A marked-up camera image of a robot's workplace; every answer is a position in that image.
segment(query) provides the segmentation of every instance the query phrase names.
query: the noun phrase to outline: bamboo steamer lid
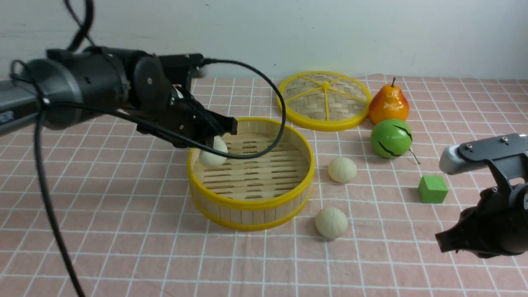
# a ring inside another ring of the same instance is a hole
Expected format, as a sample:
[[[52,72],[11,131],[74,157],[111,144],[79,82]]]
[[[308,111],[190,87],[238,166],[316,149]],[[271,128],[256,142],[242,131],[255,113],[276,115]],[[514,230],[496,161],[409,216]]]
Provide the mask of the bamboo steamer lid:
[[[361,82],[328,71],[298,73],[282,82],[279,91],[288,119],[316,131],[343,131],[361,124],[372,101],[369,89]],[[278,97],[277,104],[281,110]]]

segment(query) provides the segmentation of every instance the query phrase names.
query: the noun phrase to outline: green block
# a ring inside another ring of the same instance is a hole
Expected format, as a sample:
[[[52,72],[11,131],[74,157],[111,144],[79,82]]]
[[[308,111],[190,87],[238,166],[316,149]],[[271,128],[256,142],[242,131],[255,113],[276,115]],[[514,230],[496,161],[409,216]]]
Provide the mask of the green block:
[[[423,203],[443,203],[448,191],[444,177],[440,175],[424,175],[418,185]]]

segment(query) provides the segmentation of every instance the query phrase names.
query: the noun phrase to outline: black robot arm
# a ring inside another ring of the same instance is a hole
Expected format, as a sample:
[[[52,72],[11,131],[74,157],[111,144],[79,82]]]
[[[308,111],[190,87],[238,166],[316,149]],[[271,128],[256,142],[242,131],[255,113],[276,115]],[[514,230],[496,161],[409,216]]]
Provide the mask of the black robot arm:
[[[236,134],[237,121],[205,109],[191,94],[191,81],[202,77],[203,66],[201,54],[156,56],[107,47],[88,47],[80,53],[47,50],[45,59],[32,60],[19,75],[0,81],[0,136],[33,123],[42,103],[69,101],[122,110],[211,146],[217,135]],[[49,111],[46,127],[65,129],[100,115],[57,108]],[[137,130],[178,148],[190,146],[145,126],[138,125]]]
[[[515,256],[528,250],[528,142],[509,134],[446,148],[440,169],[449,175],[488,167],[497,185],[460,213],[451,229],[436,234],[442,252],[466,250],[479,258]],[[521,178],[524,182],[513,184]]]

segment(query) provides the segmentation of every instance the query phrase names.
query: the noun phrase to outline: black cable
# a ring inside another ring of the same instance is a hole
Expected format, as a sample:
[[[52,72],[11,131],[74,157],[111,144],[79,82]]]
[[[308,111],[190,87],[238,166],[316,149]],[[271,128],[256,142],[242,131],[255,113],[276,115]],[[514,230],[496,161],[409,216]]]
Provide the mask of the black cable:
[[[16,73],[15,67],[17,64],[20,64],[20,66],[24,68],[24,71],[26,71],[27,75],[29,76],[29,80],[20,78],[20,75]],[[26,63],[24,63],[22,60],[11,61],[11,71],[9,73],[9,77],[13,83],[16,81],[23,81],[23,82],[30,83],[31,85],[33,85],[33,87],[35,88],[37,92],[39,103],[41,104],[41,106],[44,105],[44,93],[42,92],[42,89],[40,88],[40,86],[36,83],[35,77],[31,74],[31,70],[27,66]]]
[[[73,20],[79,25],[79,30],[73,37],[73,40],[71,41],[67,50],[71,52],[77,51],[85,38],[88,39],[92,45],[94,45],[92,39],[88,36],[88,32],[90,31],[93,23],[93,11],[95,10],[93,6],[93,0],[84,0],[84,22],[82,22],[82,24],[71,8],[70,0],[64,0],[64,4],[66,5],[66,9],[70,13]]]
[[[57,246],[61,253],[62,259],[64,261],[64,264],[66,265],[66,271],[70,276],[73,288],[75,289],[77,296],[84,297],[85,294],[82,290],[81,284],[79,283],[79,279],[77,278],[75,269],[73,268],[70,256],[68,255],[68,249],[64,244],[64,239],[62,238],[59,224],[57,223],[57,218],[55,216],[55,213],[53,212],[53,204],[51,202],[50,192],[48,190],[48,183],[46,182],[44,162],[42,160],[41,131],[44,126],[44,122],[46,121],[47,112],[47,108],[43,108],[39,112],[35,125],[34,151],[36,171],[39,178],[39,186],[42,194],[42,200],[44,202],[44,207],[46,208],[46,214],[48,215],[51,230],[53,231],[53,235],[55,236],[55,241],[57,242]]]
[[[263,151],[261,151],[259,153],[243,156],[243,155],[232,155],[232,154],[228,154],[228,153],[223,153],[223,152],[218,151],[218,150],[214,150],[214,151],[205,150],[205,151],[208,151],[210,153],[213,153],[215,155],[219,155],[219,156],[222,156],[222,157],[227,157],[227,158],[230,158],[230,159],[239,159],[239,160],[254,159],[254,158],[263,156],[263,155],[271,152],[271,150],[273,150],[275,148],[275,146],[277,146],[277,144],[279,144],[280,139],[282,138],[282,135],[284,133],[284,128],[286,127],[286,103],[284,101],[284,97],[280,93],[280,91],[277,88],[277,86],[275,86],[273,81],[271,81],[271,79],[269,79],[264,73],[260,72],[257,68],[255,68],[255,67],[253,67],[251,65],[248,65],[248,64],[246,64],[244,62],[235,61],[235,60],[226,60],[226,59],[210,59],[210,58],[206,58],[204,60],[204,66],[205,65],[209,65],[209,64],[234,64],[234,65],[239,65],[239,66],[242,66],[242,67],[244,67],[246,69],[249,69],[249,70],[253,71],[254,73],[258,74],[260,77],[262,77],[269,84],[269,86],[271,86],[271,88],[273,89],[275,94],[277,94],[277,96],[279,97],[280,107],[281,107],[281,110],[282,110],[282,119],[281,119],[281,123],[280,123],[280,129],[279,129],[279,132],[277,133],[277,137],[275,138],[275,141],[273,141],[273,143],[270,144],[269,147],[267,147],[265,150],[263,150]]]

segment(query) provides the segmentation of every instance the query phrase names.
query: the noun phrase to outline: white grid line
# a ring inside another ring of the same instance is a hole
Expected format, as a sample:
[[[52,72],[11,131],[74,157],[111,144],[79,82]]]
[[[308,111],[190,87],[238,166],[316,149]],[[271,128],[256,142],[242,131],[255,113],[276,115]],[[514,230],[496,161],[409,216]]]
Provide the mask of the white grid line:
[[[154,146],[154,143],[155,143],[155,141],[152,140],[152,142],[150,143],[150,148],[152,148],[152,146]],[[141,167],[141,169],[139,170],[139,177],[140,177],[141,174],[143,173],[143,169],[144,169],[144,168],[145,168],[145,164],[143,164],[142,167]],[[135,192],[138,183],[139,183],[139,178],[137,179],[136,184],[134,185],[134,188],[133,188],[133,190],[132,190],[132,193]],[[130,195],[130,198],[129,198],[129,200],[128,200],[128,203],[127,203],[127,206],[126,206],[125,209],[128,208],[128,206],[130,205],[131,201],[132,201],[132,195]],[[123,212],[122,215],[121,215],[121,218],[120,218],[120,221],[119,221],[119,225],[118,225],[118,227],[117,227],[117,230],[120,230],[120,228],[121,228],[121,224],[122,224],[123,219],[124,219],[124,217],[125,217],[125,213],[126,213],[126,212]],[[149,228],[150,228],[150,223],[151,223],[151,222],[152,222],[152,215],[150,216],[150,221],[149,221],[149,223],[148,223],[147,231],[148,231]],[[108,253],[110,253],[110,251],[112,250],[112,248],[113,248],[113,246],[114,246],[114,243],[116,242],[116,238],[117,238],[117,233],[115,233],[114,238],[112,239],[112,243],[110,244],[110,249],[108,250]],[[146,238],[147,238],[147,235],[145,235],[145,238],[143,239],[143,240],[144,240],[144,241],[143,241],[143,245],[144,245],[144,243],[145,243]],[[95,293],[97,292],[97,286],[99,285],[99,282],[100,282],[100,280],[101,280],[101,278],[102,278],[102,275],[103,275],[103,273],[104,273],[104,271],[105,271],[106,264],[108,263],[108,258],[109,258],[109,257],[110,257],[109,254],[105,257],[105,261],[103,262],[103,265],[102,265],[101,271],[99,272],[99,277],[97,278],[97,281],[96,281],[95,285],[93,286],[93,291],[92,291],[92,294],[91,294],[92,297],[93,297],[93,296],[95,295]]]
[[[216,78],[214,79],[213,91],[211,93],[214,93],[214,87],[215,86],[216,86]],[[211,101],[212,100],[213,100],[213,95],[211,95],[211,99],[209,100],[208,109],[211,108]],[[204,239],[203,239],[203,246],[202,246],[202,256],[200,257],[200,267],[198,268],[198,274],[196,276],[196,286],[194,287],[194,297],[200,297],[200,296],[198,296],[198,281],[200,280],[200,277],[202,276],[202,265],[203,265],[203,259],[204,259],[204,255],[205,255],[205,247],[206,247],[206,244],[207,244],[207,237],[209,235],[209,226],[210,225],[211,225],[211,221],[207,220],[207,227],[205,229],[205,236],[204,236]]]
[[[341,154],[342,151],[341,151],[341,143],[340,143],[340,138],[339,138],[339,133],[336,133],[336,136],[337,136],[337,142],[339,143],[338,147],[339,147],[339,153]],[[321,190],[321,176],[320,176],[320,173],[321,173],[321,170],[319,171],[319,175],[318,175],[318,182],[319,182],[319,192],[322,193],[322,190]],[[346,191],[346,196],[347,197],[350,197],[350,193],[348,192],[348,187],[345,186],[345,191]],[[352,229],[352,237],[353,238],[357,238],[356,236],[356,230],[355,230],[355,222],[354,222],[354,215],[352,214],[352,205],[351,205],[351,200],[350,199],[347,199],[347,204],[348,204],[348,211],[350,213],[350,228]],[[359,263],[359,260],[361,260],[360,258],[360,247],[359,245],[357,244],[357,240],[354,240],[354,246],[356,248],[356,257],[357,257],[357,261]],[[362,286],[362,290],[363,290],[363,296],[364,297],[367,297],[367,294],[366,294],[366,290],[365,290],[365,279],[364,279],[364,276],[363,276],[363,269],[361,268],[361,264],[358,264],[358,268],[360,270],[360,280],[361,280],[361,286]]]
[[[369,144],[368,144],[368,142],[363,141],[363,136],[361,135],[361,132],[358,132],[358,135],[359,135],[360,141],[362,142],[361,145],[363,146],[363,151],[366,152],[367,151],[366,147]],[[369,161],[368,161],[368,159],[366,157],[366,153],[365,153],[365,164],[366,164],[367,172],[369,174],[369,180],[370,180],[370,184],[371,184],[371,187],[372,187],[372,194],[374,196],[374,201],[378,202],[378,198],[376,196],[376,191],[374,190],[374,182],[373,182],[374,180],[372,179],[372,175],[370,174]],[[385,224],[384,224],[383,220],[381,219],[383,216],[381,215],[379,204],[376,203],[375,205],[376,205],[376,211],[378,212],[378,217],[380,218],[381,232],[383,234],[383,239],[386,242],[387,241],[387,236],[385,234]],[[389,258],[389,262],[390,262],[390,265],[391,265],[391,271],[392,271],[392,277],[394,279],[394,285],[396,286],[396,291],[397,291],[398,297],[400,297],[401,293],[400,293],[400,289],[398,288],[398,279],[396,278],[396,272],[394,271],[394,264],[392,263],[391,251],[389,250],[389,246],[388,246],[387,243],[385,243],[385,247],[387,249],[387,257]]]
[[[422,116],[421,116],[421,114],[420,114],[420,111],[418,110],[417,112],[418,112],[418,115],[420,116],[420,119],[423,120],[423,118],[422,118]],[[436,147],[435,147],[434,145],[433,145],[433,149],[434,149],[435,154],[437,155],[437,157],[440,158],[440,154],[438,153],[438,151],[436,150]],[[436,216],[436,218],[437,218],[437,220],[438,220],[438,223],[440,224],[440,226],[443,227],[442,222],[441,222],[441,220],[439,219],[438,214],[437,214],[436,209],[435,209],[434,206],[433,206],[432,210],[433,210],[433,212],[435,213],[435,216]],[[453,265],[454,265],[454,264],[455,264],[455,259],[453,258],[452,253],[449,253],[449,257],[451,258],[451,261],[452,261],[452,263],[453,263]],[[466,293],[466,290],[465,290],[465,288],[464,288],[464,283],[462,282],[462,278],[460,277],[460,273],[458,272],[458,269],[457,269],[456,265],[455,265],[454,267],[455,267],[455,272],[456,272],[456,274],[457,274],[458,282],[460,283],[460,287],[461,287],[461,289],[462,289],[462,292],[464,293],[464,297],[467,297],[467,293]]]
[[[516,107],[519,109],[519,111],[520,111],[521,109],[519,108],[519,106],[517,105],[517,103],[515,103],[515,101],[513,100],[513,98],[511,97],[510,94],[508,94],[508,97],[512,100],[512,102],[515,104],[515,106],[516,106]],[[499,109],[497,102],[495,102],[495,101],[493,101],[493,102],[494,102],[494,104],[497,106],[497,109]],[[514,129],[514,127],[512,126],[512,124],[508,121],[508,119],[507,119],[506,116],[502,113],[502,111],[501,111],[500,109],[499,109],[499,113],[501,113],[502,116],[506,119],[506,122],[508,122],[508,124],[509,124],[509,126],[512,128],[512,130],[515,131],[515,129]],[[523,116],[528,120],[528,117],[526,116],[526,114],[524,114],[524,113],[522,113],[522,114],[523,114]],[[489,128],[491,129],[491,131],[494,132],[494,131],[493,131],[493,128],[491,127],[491,125],[488,124],[488,126],[489,126]],[[523,282],[524,282],[524,285],[525,285],[526,288],[528,289],[528,282],[526,281],[526,278],[524,277],[524,274],[522,273],[521,269],[519,269],[519,265],[518,265],[518,263],[517,263],[517,260],[515,259],[515,257],[512,257],[512,260],[513,260],[513,262],[515,263],[515,266],[517,267],[517,270],[519,271],[519,274],[521,275],[521,278],[522,278],[522,280],[523,280]]]

